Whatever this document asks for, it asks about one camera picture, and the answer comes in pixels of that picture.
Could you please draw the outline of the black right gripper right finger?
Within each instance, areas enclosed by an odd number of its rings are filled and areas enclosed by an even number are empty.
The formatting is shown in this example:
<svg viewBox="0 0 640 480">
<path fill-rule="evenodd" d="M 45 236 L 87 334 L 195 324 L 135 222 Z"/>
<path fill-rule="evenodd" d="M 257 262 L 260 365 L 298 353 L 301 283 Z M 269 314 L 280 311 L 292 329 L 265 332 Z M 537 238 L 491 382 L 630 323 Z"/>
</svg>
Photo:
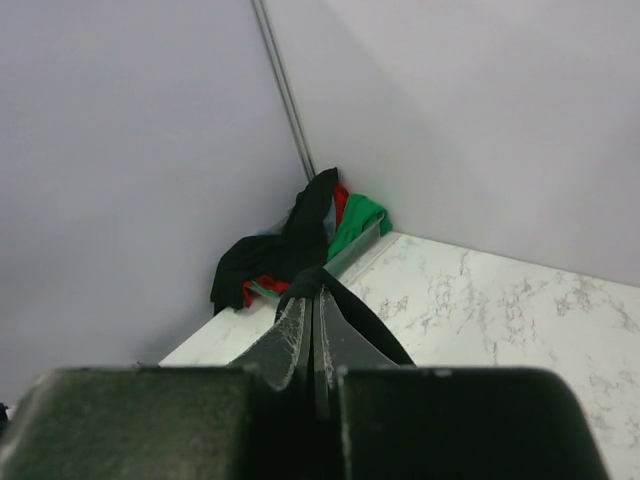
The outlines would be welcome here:
<svg viewBox="0 0 640 480">
<path fill-rule="evenodd" d="M 605 479 L 567 383 L 530 367 L 401 366 L 322 290 L 317 358 L 328 378 L 341 479 Z"/>
</svg>

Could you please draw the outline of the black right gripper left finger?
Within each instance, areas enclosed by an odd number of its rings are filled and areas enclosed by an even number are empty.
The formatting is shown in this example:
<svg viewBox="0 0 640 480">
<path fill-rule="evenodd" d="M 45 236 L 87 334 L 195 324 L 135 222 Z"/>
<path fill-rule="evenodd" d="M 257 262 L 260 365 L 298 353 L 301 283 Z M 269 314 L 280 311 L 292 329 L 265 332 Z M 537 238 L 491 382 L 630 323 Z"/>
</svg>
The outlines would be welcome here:
<svg viewBox="0 0 640 480">
<path fill-rule="evenodd" d="M 294 385 L 312 303 L 291 299 L 223 367 L 58 369 L 20 401 L 4 479 L 239 479 L 260 400 Z"/>
</svg>

